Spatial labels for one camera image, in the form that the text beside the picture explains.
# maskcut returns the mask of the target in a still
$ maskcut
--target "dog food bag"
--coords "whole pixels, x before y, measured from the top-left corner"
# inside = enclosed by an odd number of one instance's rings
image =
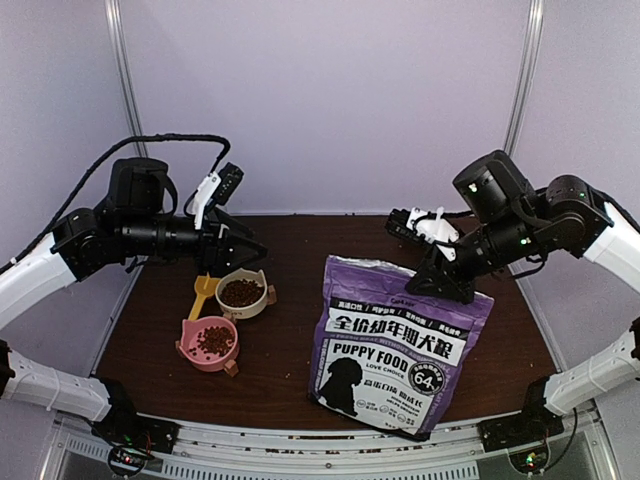
[[[415,272],[330,256],[311,362],[313,401],[376,429],[429,438],[493,299],[469,305],[410,295]]]

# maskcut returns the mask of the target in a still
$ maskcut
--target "yellow scoop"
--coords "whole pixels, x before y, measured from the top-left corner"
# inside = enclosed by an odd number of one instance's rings
[[[219,278],[211,278],[209,274],[200,275],[196,278],[196,283],[193,286],[196,291],[196,301],[193,302],[191,313],[189,313],[190,322],[195,322],[198,319],[204,302],[216,294],[218,282],[220,282]]]

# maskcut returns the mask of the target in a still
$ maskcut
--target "white clamp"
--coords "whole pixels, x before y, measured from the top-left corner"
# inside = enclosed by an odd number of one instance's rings
[[[424,217],[427,213],[428,212],[417,207],[412,208],[409,219],[407,220],[407,228],[414,230],[418,235],[423,235],[428,243],[433,243],[434,240],[438,240],[439,242],[455,242],[458,240],[460,235],[458,235],[456,229],[442,218],[444,207],[439,207],[436,210],[435,219],[429,220],[424,218],[416,224],[416,220]],[[437,247],[450,262],[456,259],[456,251],[453,248],[443,247],[442,245],[437,245]]]
[[[209,175],[204,177],[202,182],[200,182],[200,185],[198,185],[196,195],[193,198],[192,207],[192,212],[195,215],[194,223],[196,230],[200,230],[202,228],[204,210],[221,182],[222,180],[218,174],[216,172],[211,172]]]

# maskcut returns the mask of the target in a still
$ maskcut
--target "purple wall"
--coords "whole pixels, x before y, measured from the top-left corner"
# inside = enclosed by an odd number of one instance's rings
[[[640,4],[546,2],[541,52],[516,151],[536,186],[573,173],[640,218]],[[586,260],[555,253],[524,283],[566,365],[600,351],[640,312],[637,293]],[[638,385],[598,405],[622,478],[640,472]]]
[[[53,216],[84,170],[127,136],[104,2],[34,0],[0,7],[2,263]],[[107,188],[99,171],[77,205]],[[58,292],[0,332],[32,359],[88,374],[128,278],[117,267]],[[52,415],[0,402],[0,478],[35,478]]]
[[[232,212],[462,208],[451,180],[500,147],[528,2],[124,2],[147,132],[228,136]],[[151,146],[186,198],[211,146]]]

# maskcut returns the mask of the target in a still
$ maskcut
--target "brown tabletop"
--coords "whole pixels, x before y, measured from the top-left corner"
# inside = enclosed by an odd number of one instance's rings
[[[383,217],[252,217],[243,221],[269,247],[264,268],[278,302],[240,321],[240,373],[203,373],[175,341],[194,300],[193,262],[144,268],[118,320],[98,375],[120,380],[139,411],[196,422],[284,429],[362,425],[307,399],[313,331],[322,313],[327,255],[377,258],[415,268],[422,252],[384,229]],[[443,421],[519,410],[527,385],[555,371],[514,281],[480,279],[495,305]],[[212,299],[203,315],[220,314]]]

